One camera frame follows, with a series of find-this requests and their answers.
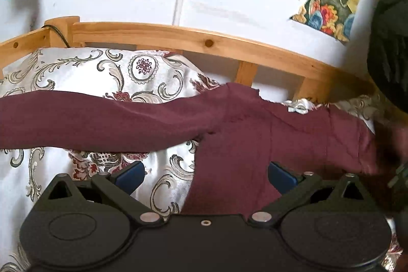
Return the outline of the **maroon sweater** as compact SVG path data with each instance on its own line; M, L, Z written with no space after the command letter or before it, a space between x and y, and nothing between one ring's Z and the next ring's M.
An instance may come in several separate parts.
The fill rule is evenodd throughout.
M271 162L329 179L386 171L361 119L334 106L290 112L240 84L158 104L59 91L1 99L3 149L154 152L191 139L198 148L182 209L190 215L249 215L276 200Z

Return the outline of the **floral satin bedspread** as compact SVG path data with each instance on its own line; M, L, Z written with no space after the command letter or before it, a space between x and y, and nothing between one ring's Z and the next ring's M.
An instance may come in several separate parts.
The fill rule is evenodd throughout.
M2 97L55 90L115 101L166 103L218 87L186 58L162 51L41 49L9 65L4 73ZM376 98L359 97L330 106L316 106L305 99L279 104L298 114L334 106L361 119L374 134L380 158L380 131L373 121L380 112ZM154 152L88 152L53 147L2 150L1 270L28 269L19 229L57 173L65 172L82 181L99 172L118 172L140 161L145 166L145 180L133 197L167 217L183 213L194 178L197 148L198 140L191 139ZM389 169L391 162L384 163Z

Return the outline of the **black hanging garment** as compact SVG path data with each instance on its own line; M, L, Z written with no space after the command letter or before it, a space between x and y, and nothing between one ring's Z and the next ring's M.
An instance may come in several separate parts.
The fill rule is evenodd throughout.
M407 112L407 0L378 1L366 63L379 90Z

